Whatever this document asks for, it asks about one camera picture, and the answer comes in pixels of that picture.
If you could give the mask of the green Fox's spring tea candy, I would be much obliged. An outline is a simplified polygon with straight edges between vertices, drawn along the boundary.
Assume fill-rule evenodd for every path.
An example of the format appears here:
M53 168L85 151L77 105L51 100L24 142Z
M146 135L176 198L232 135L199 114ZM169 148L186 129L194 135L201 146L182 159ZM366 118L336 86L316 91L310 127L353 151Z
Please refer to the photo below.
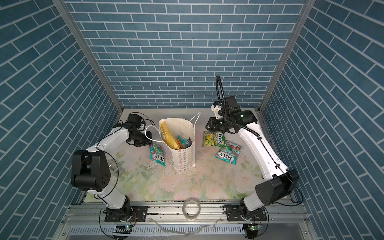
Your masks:
M203 147L223 147L225 141L224 133L204 131Z

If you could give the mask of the teal Fox's mint blossom candy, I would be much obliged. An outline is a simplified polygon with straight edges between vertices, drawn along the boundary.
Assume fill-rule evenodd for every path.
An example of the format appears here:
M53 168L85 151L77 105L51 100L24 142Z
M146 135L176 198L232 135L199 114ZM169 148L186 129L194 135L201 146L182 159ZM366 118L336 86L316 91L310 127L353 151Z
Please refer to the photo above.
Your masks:
M225 141L224 145L216 153L215 157L226 163L235 165L243 147L231 141Z

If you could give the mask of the white patterned paper bag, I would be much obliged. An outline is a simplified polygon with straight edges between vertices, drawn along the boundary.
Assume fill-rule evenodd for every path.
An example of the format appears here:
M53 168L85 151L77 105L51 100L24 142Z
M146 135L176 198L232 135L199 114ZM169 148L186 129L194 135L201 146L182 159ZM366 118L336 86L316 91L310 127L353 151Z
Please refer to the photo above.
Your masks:
M190 118L190 120L182 118L167 118L159 121L159 126L155 127L160 135L160 140L155 140L149 136L148 139L154 143L162 144L162 150L165 159L170 162L177 174L184 173L195 166L195 149L196 149L196 123L199 120L200 113ZM171 149L164 141L161 133L160 124L165 121L171 133L180 139L184 149ZM193 144L189 146L188 138L191 138Z

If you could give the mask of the yellow kettle chips bag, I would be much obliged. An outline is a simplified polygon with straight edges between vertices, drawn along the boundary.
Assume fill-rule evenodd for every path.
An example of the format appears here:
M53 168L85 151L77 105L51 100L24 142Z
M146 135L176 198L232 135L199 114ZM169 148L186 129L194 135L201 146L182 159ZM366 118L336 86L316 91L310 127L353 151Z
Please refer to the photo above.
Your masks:
M179 150L180 147L177 143L177 140L175 138L175 136L171 133L171 131L169 130L168 126L166 125L166 122L163 121L161 124L160 124L160 128L161 128L161 133L162 133L162 136L163 136L163 141L171 148L171 149L174 149L174 150Z

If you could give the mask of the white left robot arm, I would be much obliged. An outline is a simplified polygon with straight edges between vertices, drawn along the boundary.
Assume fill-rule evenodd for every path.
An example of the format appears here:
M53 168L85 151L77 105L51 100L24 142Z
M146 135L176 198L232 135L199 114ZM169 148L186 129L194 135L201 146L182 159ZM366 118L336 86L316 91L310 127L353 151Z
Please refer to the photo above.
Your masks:
M121 174L112 153L123 143L137 148L151 145L152 133L146 130L150 125L153 126L154 122L146 115L133 112L125 121L116 122L110 133L96 144L75 151L72 156L72 186L94 195L109 210L129 212L129 198L117 190L117 183L111 183L112 174L117 179Z

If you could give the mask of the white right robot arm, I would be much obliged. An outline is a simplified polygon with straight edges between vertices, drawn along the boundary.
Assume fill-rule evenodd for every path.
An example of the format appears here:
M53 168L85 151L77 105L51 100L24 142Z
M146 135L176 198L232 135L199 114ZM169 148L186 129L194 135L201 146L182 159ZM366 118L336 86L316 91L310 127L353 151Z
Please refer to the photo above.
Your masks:
M218 97L211 110L215 116L209 119L206 129L210 132L239 134L261 168L264 182L256 185L252 194L240 200L243 215L277 203L297 188L299 173L290 170L277 156L252 111L242 111L234 96Z

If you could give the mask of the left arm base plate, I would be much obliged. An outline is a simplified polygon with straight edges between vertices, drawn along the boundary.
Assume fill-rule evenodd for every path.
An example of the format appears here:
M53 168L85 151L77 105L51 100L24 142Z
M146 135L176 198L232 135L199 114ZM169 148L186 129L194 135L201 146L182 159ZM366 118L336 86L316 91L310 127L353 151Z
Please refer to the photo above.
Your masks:
M112 210L105 209L102 211L105 214L106 223L124 223L124 222L145 222L148 207L147 206L130 206L122 209Z

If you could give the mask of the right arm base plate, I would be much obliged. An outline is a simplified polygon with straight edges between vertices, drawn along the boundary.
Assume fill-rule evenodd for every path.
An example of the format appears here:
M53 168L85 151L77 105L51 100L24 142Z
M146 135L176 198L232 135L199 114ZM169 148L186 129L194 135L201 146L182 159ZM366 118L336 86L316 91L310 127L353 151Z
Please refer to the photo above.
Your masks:
M223 205L222 207L227 221L239 222L239 221L266 221L267 212L264 207L258 208L254 211L249 211L243 205Z

